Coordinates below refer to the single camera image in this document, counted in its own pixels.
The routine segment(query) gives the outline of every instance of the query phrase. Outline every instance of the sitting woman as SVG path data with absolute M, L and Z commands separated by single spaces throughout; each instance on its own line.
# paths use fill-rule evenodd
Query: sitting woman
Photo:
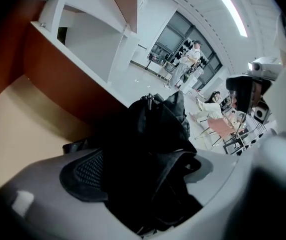
M 217 103 L 219 96 L 220 96 L 220 92 L 214 91 L 211 94 L 211 97 L 205 102 L 201 102 L 199 99 L 196 99 L 196 104 L 198 105 L 201 112 L 196 113 L 196 114 L 189 113 L 192 119 L 197 121 L 199 118 L 202 118 L 205 116 L 208 118 L 213 118 L 213 119 L 223 118 L 221 107 Z
M 204 103 L 208 104 L 208 103 L 217 103 L 217 101 L 219 100 L 219 96 L 221 95 L 221 93 L 218 91 L 214 91 L 211 94 L 211 97 L 209 97 L 209 99 L 207 101 L 205 101 Z

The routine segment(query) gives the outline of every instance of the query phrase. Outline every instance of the black hair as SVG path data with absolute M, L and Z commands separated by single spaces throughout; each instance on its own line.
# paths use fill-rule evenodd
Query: black hair
M 199 41 L 199 40 L 194 40 L 193 43 L 194 43 L 194 44 L 202 45 L 201 41 Z
M 212 92 L 212 94 L 211 94 L 211 96 L 209 97 L 209 99 L 207 100 L 207 101 L 205 101 L 204 103 L 213 103 L 213 98 L 215 97 L 215 95 L 217 95 L 217 94 L 221 94 L 219 91 L 218 92 L 216 92 L 216 91 L 213 91 Z

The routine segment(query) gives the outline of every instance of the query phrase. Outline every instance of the shoe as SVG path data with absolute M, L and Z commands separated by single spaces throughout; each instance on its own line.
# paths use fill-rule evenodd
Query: shoe
M 196 98 L 196 105 L 198 106 L 199 110 L 203 111 L 201 104 L 199 103 L 199 99 Z
M 167 84 L 164 84 L 164 87 L 170 91 L 172 90 Z

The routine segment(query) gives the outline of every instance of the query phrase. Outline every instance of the white shirt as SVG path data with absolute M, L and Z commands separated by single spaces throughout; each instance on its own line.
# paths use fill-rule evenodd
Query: white shirt
M 199 60 L 201 57 L 200 49 L 195 49 L 194 47 L 187 54 L 189 54 L 189 56 L 195 60 Z M 182 63 L 188 67 L 191 67 L 194 64 L 194 62 L 190 61 L 188 57 L 182 57 L 179 63 Z

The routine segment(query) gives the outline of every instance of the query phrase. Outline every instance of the fluorescent light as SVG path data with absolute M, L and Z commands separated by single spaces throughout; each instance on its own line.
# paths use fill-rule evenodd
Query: fluorescent light
M 227 7 L 227 9 L 229 10 L 230 14 L 232 15 L 236 26 L 238 28 L 239 33 L 243 36 L 243 37 L 247 37 L 247 33 L 245 30 L 245 27 L 243 25 L 243 22 L 241 20 L 241 17 L 239 16 L 235 6 L 233 5 L 231 0 L 222 0 L 223 3 L 225 4 L 225 6 Z

